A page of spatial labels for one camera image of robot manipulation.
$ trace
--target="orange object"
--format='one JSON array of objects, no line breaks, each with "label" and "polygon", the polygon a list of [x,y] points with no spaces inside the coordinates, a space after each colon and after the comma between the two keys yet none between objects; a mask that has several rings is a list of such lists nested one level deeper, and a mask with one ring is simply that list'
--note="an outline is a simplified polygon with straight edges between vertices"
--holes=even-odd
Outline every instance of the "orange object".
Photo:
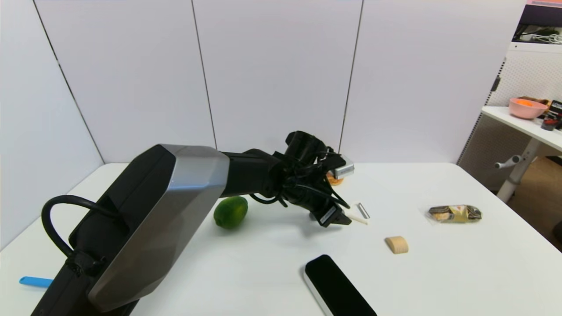
[{"label": "orange object", "polygon": [[517,103],[517,104],[521,104],[521,105],[524,105],[524,106],[530,106],[530,107],[533,107],[533,103],[532,103],[531,101],[529,101],[529,100],[521,100],[521,99],[517,99],[517,100],[515,101],[515,103]]},{"label": "orange object", "polygon": [[343,182],[343,179],[334,178],[330,172],[326,173],[326,176],[328,177],[328,182],[333,186],[338,186]]}]

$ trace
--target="black phone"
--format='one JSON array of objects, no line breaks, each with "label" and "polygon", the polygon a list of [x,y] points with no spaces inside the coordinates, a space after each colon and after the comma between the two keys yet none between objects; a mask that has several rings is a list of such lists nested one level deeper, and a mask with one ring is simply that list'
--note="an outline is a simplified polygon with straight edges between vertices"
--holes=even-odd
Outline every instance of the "black phone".
[{"label": "black phone", "polygon": [[324,314],[377,316],[330,256],[322,255],[307,263],[304,278]]}]

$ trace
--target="white wall panel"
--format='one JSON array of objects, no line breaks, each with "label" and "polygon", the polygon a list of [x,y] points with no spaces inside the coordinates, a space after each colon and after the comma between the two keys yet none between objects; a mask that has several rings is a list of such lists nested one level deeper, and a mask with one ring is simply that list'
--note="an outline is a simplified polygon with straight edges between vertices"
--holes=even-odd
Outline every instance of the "white wall panel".
[{"label": "white wall panel", "polygon": [[37,6],[106,162],[156,143],[215,146],[190,1]]},{"label": "white wall panel", "polygon": [[304,130],[337,148],[361,1],[195,0],[217,146],[284,151]]},{"label": "white wall panel", "polygon": [[0,249],[102,164],[33,1],[2,0],[1,27]]},{"label": "white wall panel", "polygon": [[525,0],[365,1],[341,152],[455,162]]}]

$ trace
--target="wooden block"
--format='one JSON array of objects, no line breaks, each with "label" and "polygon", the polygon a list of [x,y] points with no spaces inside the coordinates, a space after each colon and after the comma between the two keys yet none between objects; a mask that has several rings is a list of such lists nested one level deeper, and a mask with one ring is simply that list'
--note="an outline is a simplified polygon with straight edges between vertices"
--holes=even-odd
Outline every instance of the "wooden block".
[{"label": "wooden block", "polygon": [[394,254],[405,254],[409,250],[408,243],[402,236],[387,237],[384,241],[386,241],[388,247]]}]

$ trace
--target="packaged snack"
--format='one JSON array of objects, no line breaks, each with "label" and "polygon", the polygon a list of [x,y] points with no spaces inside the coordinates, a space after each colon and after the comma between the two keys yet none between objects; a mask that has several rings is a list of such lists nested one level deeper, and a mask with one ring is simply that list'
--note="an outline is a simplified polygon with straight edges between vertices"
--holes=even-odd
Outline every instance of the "packaged snack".
[{"label": "packaged snack", "polygon": [[441,223],[468,223],[482,219],[482,212],[472,205],[444,205],[429,209],[428,214]]}]

